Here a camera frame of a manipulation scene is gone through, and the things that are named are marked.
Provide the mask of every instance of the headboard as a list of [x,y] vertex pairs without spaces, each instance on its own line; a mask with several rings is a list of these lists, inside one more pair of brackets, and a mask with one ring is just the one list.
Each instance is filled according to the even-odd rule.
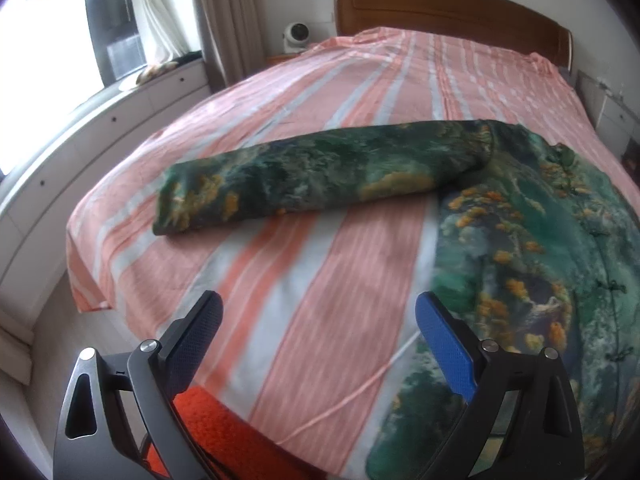
[[335,0],[335,21],[341,36],[380,26],[421,30],[537,52],[571,69],[571,32],[509,0]]

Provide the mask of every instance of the metal screw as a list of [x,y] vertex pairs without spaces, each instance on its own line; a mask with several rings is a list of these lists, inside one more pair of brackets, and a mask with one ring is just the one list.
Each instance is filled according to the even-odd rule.
[[143,352],[153,352],[158,347],[158,341],[155,339],[145,339],[140,343],[140,349]]
[[82,359],[82,361],[88,361],[89,359],[93,358],[95,355],[95,348],[85,348],[84,350],[82,350],[80,352],[80,358]]
[[558,359],[558,350],[551,348],[551,346],[545,348],[545,357],[547,359]]
[[485,352],[497,352],[500,346],[493,339],[485,339],[482,341],[482,350]]

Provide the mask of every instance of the red cloth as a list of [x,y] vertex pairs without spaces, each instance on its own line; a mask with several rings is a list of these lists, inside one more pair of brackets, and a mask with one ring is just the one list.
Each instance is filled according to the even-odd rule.
[[[175,397],[174,405],[192,438],[241,480],[326,477],[255,431],[199,386]],[[154,471],[167,475],[153,447],[146,458]]]

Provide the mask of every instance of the bed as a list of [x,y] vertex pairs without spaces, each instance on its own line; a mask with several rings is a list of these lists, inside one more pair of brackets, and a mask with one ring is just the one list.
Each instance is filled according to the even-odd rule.
[[78,204],[66,242],[78,308],[116,309],[140,339],[218,291],[225,322],[196,380],[293,455],[360,479],[419,336],[413,309],[429,288],[436,197],[156,237],[162,172],[339,126],[496,119],[571,147],[639,213],[640,192],[559,74],[572,38],[557,23],[507,0],[335,5],[338,37],[150,137]]

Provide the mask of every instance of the floor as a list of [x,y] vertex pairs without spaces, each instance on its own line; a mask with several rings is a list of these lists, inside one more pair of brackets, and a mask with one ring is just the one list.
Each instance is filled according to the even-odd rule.
[[[66,274],[47,301],[34,332],[33,371],[25,394],[44,444],[53,454],[67,381],[82,349],[92,346],[107,355],[130,351],[139,341],[116,312],[80,314]],[[145,430],[133,395],[126,393],[123,404],[133,435],[140,442]]]

